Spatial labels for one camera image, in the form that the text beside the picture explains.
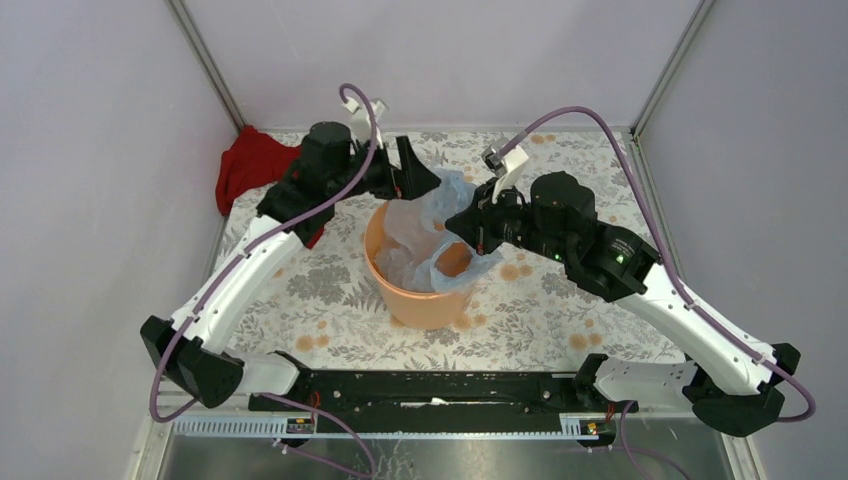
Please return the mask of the light blue trash bag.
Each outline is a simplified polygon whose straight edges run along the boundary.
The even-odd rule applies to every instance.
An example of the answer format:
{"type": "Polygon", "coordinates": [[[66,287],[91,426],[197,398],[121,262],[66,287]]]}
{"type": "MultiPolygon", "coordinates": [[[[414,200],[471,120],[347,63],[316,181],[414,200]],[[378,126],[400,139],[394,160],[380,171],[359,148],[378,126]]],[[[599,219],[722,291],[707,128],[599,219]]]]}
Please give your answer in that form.
{"type": "Polygon", "coordinates": [[[471,205],[475,186],[463,173],[438,169],[441,184],[423,197],[388,202],[385,239],[375,264],[393,286],[415,293],[466,290],[503,261],[477,254],[445,221],[471,205]]]}

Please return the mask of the orange plastic trash bin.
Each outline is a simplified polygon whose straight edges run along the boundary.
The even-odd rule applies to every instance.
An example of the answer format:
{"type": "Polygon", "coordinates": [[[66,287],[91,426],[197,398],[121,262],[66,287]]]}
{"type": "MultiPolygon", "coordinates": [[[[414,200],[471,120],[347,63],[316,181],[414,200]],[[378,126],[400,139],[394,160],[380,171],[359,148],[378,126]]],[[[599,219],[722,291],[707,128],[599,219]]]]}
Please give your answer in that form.
{"type": "Polygon", "coordinates": [[[400,324],[419,330],[448,327],[459,320],[471,303],[472,289],[450,293],[418,293],[400,289],[379,271],[376,254],[386,244],[383,223],[388,203],[381,204],[369,219],[363,235],[365,264],[378,285],[378,291],[391,317],[400,324]]]}

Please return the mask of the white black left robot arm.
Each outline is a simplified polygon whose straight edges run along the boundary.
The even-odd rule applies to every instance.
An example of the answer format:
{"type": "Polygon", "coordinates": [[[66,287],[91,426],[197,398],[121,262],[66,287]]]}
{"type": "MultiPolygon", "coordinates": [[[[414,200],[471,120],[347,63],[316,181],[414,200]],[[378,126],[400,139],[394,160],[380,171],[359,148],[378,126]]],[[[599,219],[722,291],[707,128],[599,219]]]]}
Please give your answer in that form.
{"type": "Polygon", "coordinates": [[[142,324],[155,378],[171,381],[206,408],[235,393],[271,393],[285,410],[304,407],[311,387],[292,361],[282,354],[236,353],[228,347],[230,338],[270,278],[316,242],[337,202],[364,194],[415,200],[440,186],[408,137],[397,137],[396,146],[399,165],[380,141],[358,140],[342,123],[313,125],[298,158],[267,190],[223,264],[169,318],[151,316],[142,324]]]}

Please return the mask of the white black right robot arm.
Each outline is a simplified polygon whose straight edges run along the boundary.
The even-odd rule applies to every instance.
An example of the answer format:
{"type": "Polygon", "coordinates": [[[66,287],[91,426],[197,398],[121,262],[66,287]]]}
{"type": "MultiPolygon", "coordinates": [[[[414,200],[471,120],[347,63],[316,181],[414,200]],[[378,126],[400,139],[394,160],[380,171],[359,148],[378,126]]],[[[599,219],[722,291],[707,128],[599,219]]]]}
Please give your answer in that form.
{"type": "Polygon", "coordinates": [[[677,364],[588,356],[568,400],[589,412],[626,404],[689,411],[722,433],[745,437],[774,424],[785,398],[778,386],[799,351],[734,327],[676,287],[659,254],[633,231],[597,217],[594,192],[564,172],[537,178],[528,194],[479,186],[446,228],[479,254],[508,243],[560,263],[580,291],[648,322],[685,354],[677,364]]]}

